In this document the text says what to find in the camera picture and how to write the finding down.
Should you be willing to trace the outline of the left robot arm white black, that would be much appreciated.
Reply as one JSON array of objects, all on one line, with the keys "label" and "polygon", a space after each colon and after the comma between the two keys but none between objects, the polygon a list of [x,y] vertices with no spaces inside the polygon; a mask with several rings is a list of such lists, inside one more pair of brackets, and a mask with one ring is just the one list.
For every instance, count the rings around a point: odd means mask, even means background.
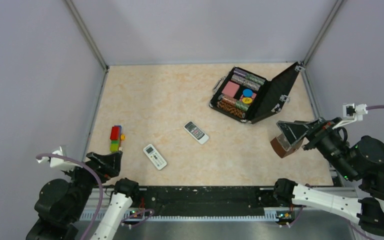
[{"label": "left robot arm white black", "polygon": [[[74,223],[79,221],[94,187],[99,188],[99,199],[91,221],[96,220],[105,193],[103,184],[119,175],[123,152],[118,150],[107,155],[89,152],[86,156],[89,159],[86,162],[55,153],[36,156],[38,163],[48,162],[52,168],[69,176],[70,180],[54,179],[42,187],[34,205],[38,220],[26,239],[75,239],[78,229]],[[127,219],[125,214],[128,209],[140,202],[140,195],[136,181],[127,178],[117,181],[108,209],[91,238],[113,239],[118,227]]]}]

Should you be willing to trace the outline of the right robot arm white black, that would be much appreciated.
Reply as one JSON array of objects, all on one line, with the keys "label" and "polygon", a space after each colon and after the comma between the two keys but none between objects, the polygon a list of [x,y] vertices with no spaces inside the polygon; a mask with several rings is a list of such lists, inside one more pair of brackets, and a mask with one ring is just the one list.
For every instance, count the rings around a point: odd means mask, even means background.
[{"label": "right robot arm white black", "polygon": [[274,202],[283,207],[300,205],[329,212],[358,224],[364,231],[384,237],[384,143],[365,135],[355,145],[348,143],[342,119],[278,121],[290,145],[307,139],[304,150],[318,150],[347,181],[360,181],[368,197],[359,199],[316,190],[287,178],[273,188]]}]

